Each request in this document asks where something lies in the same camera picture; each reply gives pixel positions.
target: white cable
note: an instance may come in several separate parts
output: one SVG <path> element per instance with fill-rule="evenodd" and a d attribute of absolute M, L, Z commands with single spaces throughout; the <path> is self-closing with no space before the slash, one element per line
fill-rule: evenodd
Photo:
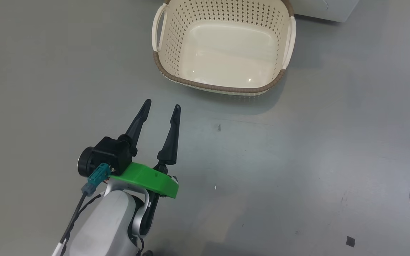
<path fill-rule="evenodd" d="M 57 247 L 55 248 L 55 251 L 53 252 L 52 256 L 60 256 L 62 248 L 64 247 L 64 242 L 63 243 L 58 243 Z"/>

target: cream basket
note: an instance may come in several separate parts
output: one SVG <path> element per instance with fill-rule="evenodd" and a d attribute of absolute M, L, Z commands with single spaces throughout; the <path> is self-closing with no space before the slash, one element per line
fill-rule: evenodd
<path fill-rule="evenodd" d="M 151 39 L 166 78 L 220 94 L 259 95 L 283 77 L 295 34 L 289 0 L 167 0 Z"/>

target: basket handle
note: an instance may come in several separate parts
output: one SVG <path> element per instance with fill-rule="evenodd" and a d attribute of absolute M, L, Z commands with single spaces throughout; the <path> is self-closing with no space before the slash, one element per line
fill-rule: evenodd
<path fill-rule="evenodd" d="M 290 35 L 288 38 L 287 44 L 289 45 L 286 51 L 286 57 L 283 61 L 283 69 L 286 69 L 289 65 L 290 59 L 292 57 L 293 47 L 295 45 L 295 37 L 296 37 L 296 21 L 295 18 L 291 17 L 291 22 L 289 24 L 288 31 L 290 31 Z"/>
<path fill-rule="evenodd" d="M 162 29 L 161 29 L 161 36 L 159 38 L 159 45 L 158 45 L 158 26 L 159 26 L 159 21 L 161 20 L 161 15 L 165 12 L 167 5 L 164 3 L 159 7 L 156 15 L 154 16 L 154 21 L 153 21 L 153 28 L 151 29 L 151 44 L 153 45 L 153 50 L 155 52 L 159 52 L 161 50 L 161 45 L 162 45 L 162 38 L 164 37 L 164 29 L 165 29 L 165 23 L 167 21 L 167 13 L 164 14 L 164 21 L 162 23 Z"/>

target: floor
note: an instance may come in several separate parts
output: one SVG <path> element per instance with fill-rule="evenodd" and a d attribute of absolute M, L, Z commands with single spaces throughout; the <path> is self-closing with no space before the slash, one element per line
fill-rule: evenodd
<path fill-rule="evenodd" d="M 0 0 L 0 256 L 52 253 L 85 182 L 79 154 L 147 98 L 135 161 L 151 166 L 182 107 L 156 255 L 410 255 L 410 1 L 360 0 L 343 24 L 298 17 L 286 76 L 255 98 L 165 79 L 160 5 Z"/>

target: black cable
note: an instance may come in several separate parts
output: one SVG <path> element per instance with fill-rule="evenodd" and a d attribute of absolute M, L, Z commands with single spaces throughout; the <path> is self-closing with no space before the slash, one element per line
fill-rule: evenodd
<path fill-rule="evenodd" d="M 67 236 L 67 233 L 70 232 L 72 229 L 71 226 L 74 225 L 74 222 L 77 220 L 78 214 L 80 212 L 80 208 L 82 207 L 83 201 L 85 201 L 85 197 L 88 193 L 83 192 L 82 197 L 80 198 L 80 201 L 78 201 L 77 207 L 75 207 L 74 214 L 72 215 L 72 218 L 70 219 L 69 225 L 67 225 L 67 228 L 64 231 L 63 236 L 61 237 L 60 243 L 64 242 L 64 239 Z"/>
<path fill-rule="evenodd" d="M 98 199 L 98 198 L 101 197 L 101 196 L 102 196 L 101 194 L 98 194 L 97 196 L 93 197 L 93 199 L 89 200 L 89 201 L 82 207 L 82 209 L 78 212 L 78 214 L 81 214 L 81 213 L 85 210 L 85 208 L 86 208 L 87 206 L 89 206 L 90 204 L 92 204 L 96 199 Z"/>
<path fill-rule="evenodd" d="M 143 241 L 142 238 L 140 238 L 140 243 L 142 244 L 142 249 L 138 250 L 135 256 L 140 256 L 142 254 L 142 251 L 145 249 L 145 242 Z"/>
<path fill-rule="evenodd" d="M 93 197 L 93 199 L 89 200 L 89 201 L 82 207 L 82 204 L 83 204 L 83 201 L 85 200 L 86 195 L 87 195 L 86 192 L 84 192 L 84 193 L 82 194 L 82 197 L 81 197 L 80 201 L 78 202 L 77 207 L 75 208 L 74 214 L 72 215 L 72 219 L 70 219 L 69 225 L 67 226 L 67 229 L 66 229 L 66 231 L 64 232 L 64 234 L 63 234 L 63 236 L 62 236 L 62 238 L 61 238 L 61 240 L 60 240 L 60 243 L 64 244 L 64 245 L 63 245 L 63 248 L 62 248 L 62 251 L 61 251 L 61 256 L 63 256 L 64 253 L 65 253 L 65 250 L 66 250 L 66 247 L 67 247 L 67 242 L 69 241 L 69 238 L 70 238 L 70 232 L 71 232 L 72 229 L 74 228 L 74 224 L 75 224 L 75 221 L 78 219 L 78 216 L 80 216 L 80 214 L 85 210 L 85 208 L 86 208 L 87 206 L 89 206 L 89 205 L 90 205 L 91 203 L 93 203 L 96 199 L 98 199 L 99 197 L 102 196 L 101 194 L 98 194 L 97 196 Z"/>

